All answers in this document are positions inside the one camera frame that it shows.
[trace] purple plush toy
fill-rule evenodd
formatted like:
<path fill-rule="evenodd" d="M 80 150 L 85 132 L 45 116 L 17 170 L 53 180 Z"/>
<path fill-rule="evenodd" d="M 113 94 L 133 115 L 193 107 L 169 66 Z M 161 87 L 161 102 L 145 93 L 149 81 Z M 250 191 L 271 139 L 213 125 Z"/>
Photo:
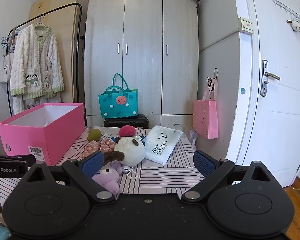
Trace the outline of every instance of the purple plush toy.
<path fill-rule="evenodd" d="M 103 166 L 92 179 L 116 195 L 119 192 L 117 180 L 120 174 L 122 174 L 122 165 L 119 162 L 111 162 Z"/>

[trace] clothes rack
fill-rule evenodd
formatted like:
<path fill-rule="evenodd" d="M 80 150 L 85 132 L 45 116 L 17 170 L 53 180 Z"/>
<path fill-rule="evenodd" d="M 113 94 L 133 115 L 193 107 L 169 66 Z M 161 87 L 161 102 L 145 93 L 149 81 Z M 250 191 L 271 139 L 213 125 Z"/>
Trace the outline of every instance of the clothes rack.
<path fill-rule="evenodd" d="M 80 9 L 80 12 L 79 12 L 79 21 L 78 21 L 78 31 L 77 31 L 77 49 L 76 49 L 76 92 L 77 92 L 77 102 L 79 103 L 79 39 L 80 39 L 80 23 L 81 23 L 81 16 L 82 16 L 82 5 L 80 3 L 77 3 L 77 2 L 74 2 L 74 3 L 69 3 L 67 5 L 64 5 L 64 6 L 61 6 L 61 7 L 58 7 L 58 8 L 55 8 L 51 11 L 48 11 L 48 12 L 45 12 L 45 13 L 42 13 L 42 14 L 39 14 L 38 16 L 18 25 L 15 27 L 15 29 L 21 27 L 22 25 L 25 25 L 35 19 L 38 19 L 39 17 L 42 17 L 46 14 L 49 14 L 49 13 L 52 13 L 52 12 L 55 12 L 55 11 L 58 11 L 60 9 L 63 9 L 63 8 L 66 8 L 66 7 L 69 7 L 69 6 L 72 6 L 72 5 L 76 5 L 79 7 Z M 11 103 L 10 103 L 10 95 L 9 95 L 9 86 L 8 86 L 8 83 L 7 83 L 7 95 L 8 95 L 8 103 L 9 103 L 9 109 L 10 109 L 10 115 L 12 116 L 12 110 L 11 110 Z M 85 122 L 85 125 L 87 125 L 87 117 L 86 117 L 86 113 L 84 111 L 84 122 Z"/>

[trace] green fruit toy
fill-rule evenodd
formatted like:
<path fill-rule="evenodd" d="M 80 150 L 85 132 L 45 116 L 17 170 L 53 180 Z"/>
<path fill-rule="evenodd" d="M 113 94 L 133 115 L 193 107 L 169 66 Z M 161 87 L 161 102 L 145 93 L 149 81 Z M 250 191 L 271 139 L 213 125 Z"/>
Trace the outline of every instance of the green fruit toy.
<path fill-rule="evenodd" d="M 100 129 L 93 129 L 92 131 L 89 132 L 88 134 L 88 142 L 91 141 L 98 141 L 101 138 L 101 131 Z"/>

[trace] door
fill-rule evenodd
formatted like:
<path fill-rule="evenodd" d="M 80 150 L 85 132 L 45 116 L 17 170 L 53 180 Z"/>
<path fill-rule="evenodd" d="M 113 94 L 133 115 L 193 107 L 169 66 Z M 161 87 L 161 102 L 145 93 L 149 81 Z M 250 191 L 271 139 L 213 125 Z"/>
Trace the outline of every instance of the door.
<path fill-rule="evenodd" d="M 300 0 L 278 1 L 300 15 Z M 262 161 L 285 187 L 293 183 L 300 165 L 300 33 L 293 32 L 286 22 L 291 20 L 290 13 L 273 0 L 254 0 L 254 3 L 260 68 L 262 60 L 267 60 L 265 72 L 281 80 L 268 77 L 263 97 L 260 75 L 256 115 L 243 165 L 250 165 L 253 160 Z"/>
<path fill-rule="evenodd" d="M 163 51 L 162 114 L 193 114 L 199 61 L 196 0 L 163 0 Z"/>
<path fill-rule="evenodd" d="M 85 34 L 84 90 L 87 115 L 101 115 L 98 95 L 122 74 L 124 0 L 89 0 Z M 115 85 L 122 86 L 116 79 Z"/>
<path fill-rule="evenodd" d="M 140 114 L 161 114 L 162 0 L 126 0 L 123 77 L 139 90 Z"/>

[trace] wardrobe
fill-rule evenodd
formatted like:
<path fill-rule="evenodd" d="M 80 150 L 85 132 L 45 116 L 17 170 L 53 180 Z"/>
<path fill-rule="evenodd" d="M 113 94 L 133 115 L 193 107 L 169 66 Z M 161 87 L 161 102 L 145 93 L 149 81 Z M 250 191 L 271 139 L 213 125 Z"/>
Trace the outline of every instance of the wardrobe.
<path fill-rule="evenodd" d="M 120 73 L 139 90 L 149 128 L 188 133 L 198 89 L 196 0 L 89 0 L 84 61 L 88 125 L 103 126 L 98 95 Z M 122 86 L 117 78 L 115 85 Z"/>

